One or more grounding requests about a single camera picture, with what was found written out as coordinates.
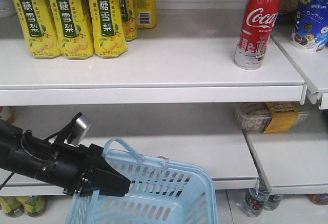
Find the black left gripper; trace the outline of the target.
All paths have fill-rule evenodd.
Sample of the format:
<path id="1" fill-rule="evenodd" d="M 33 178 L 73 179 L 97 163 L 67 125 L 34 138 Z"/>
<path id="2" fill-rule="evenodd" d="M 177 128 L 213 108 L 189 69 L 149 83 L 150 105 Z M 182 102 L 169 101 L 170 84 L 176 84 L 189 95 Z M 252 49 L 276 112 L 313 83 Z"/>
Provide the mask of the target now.
<path id="1" fill-rule="evenodd" d="M 72 147 L 52 144 L 50 158 L 38 171 L 38 180 L 63 188 L 63 193 L 80 197 L 99 191 L 104 196 L 125 196 L 131 181 L 102 157 L 103 148 L 95 144 Z"/>

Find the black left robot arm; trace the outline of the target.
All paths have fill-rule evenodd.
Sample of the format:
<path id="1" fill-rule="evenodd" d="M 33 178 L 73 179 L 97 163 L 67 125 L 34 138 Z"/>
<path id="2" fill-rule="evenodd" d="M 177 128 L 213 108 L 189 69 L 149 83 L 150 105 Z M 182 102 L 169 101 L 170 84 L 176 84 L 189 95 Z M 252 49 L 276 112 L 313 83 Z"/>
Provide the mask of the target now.
<path id="1" fill-rule="evenodd" d="M 103 158 L 103 148 L 95 144 L 72 146 L 56 140 L 39 139 L 30 130 L 1 121 L 1 168 L 63 189 L 63 193 L 81 197 L 94 191 L 101 195 L 123 197 L 130 180 Z"/>

